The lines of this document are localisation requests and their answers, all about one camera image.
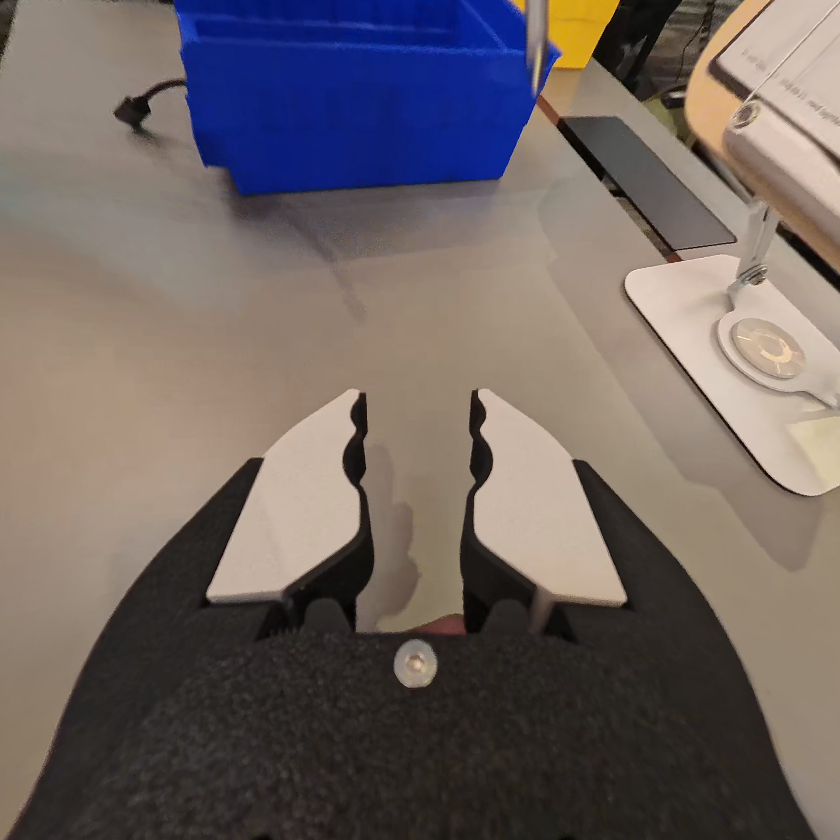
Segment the yellow plastic bin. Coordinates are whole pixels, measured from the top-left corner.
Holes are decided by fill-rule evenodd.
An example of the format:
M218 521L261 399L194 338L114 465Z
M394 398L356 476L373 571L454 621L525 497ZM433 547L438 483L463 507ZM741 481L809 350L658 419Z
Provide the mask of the yellow plastic bin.
M549 41L559 51L555 69L584 69L619 1L548 1Z

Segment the blue plastic bin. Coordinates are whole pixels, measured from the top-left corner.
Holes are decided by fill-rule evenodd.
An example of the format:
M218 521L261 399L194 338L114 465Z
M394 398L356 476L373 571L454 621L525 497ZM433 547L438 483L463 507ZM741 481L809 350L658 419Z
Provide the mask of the blue plastic bin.
M496 180L536 102L510 2L174 8L198 154L241 195Z

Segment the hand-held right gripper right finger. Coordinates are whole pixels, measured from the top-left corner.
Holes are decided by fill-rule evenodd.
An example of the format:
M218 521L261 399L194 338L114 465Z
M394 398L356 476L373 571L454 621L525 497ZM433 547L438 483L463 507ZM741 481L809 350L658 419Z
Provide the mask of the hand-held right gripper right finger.
M628 595L581 478L551 433L487 388L469 405L473 485L459 548L464 618L515 602L526 621L565 604L623 607Z

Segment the printed instruction sheet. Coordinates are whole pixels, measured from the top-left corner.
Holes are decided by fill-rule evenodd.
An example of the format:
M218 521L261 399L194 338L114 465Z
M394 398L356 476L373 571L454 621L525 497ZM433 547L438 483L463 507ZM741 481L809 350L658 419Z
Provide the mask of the printed instruction sheet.
M710 73L756 96L839 156L839 2L773 1L719 52Z

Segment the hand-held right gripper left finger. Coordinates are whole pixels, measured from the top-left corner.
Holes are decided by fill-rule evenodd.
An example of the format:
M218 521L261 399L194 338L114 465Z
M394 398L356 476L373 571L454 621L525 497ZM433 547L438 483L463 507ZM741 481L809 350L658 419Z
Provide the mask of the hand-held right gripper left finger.
M210 603L356 603L374 566L366 433L366 396L350 388L266 451L206 589Z

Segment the black desk panel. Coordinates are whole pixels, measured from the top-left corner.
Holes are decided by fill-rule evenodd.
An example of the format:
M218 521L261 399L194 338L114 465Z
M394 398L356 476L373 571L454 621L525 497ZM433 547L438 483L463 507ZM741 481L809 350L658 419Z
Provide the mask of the black desk panel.
M618 117L560 119L558 129L667 254L737 243L734 233Z

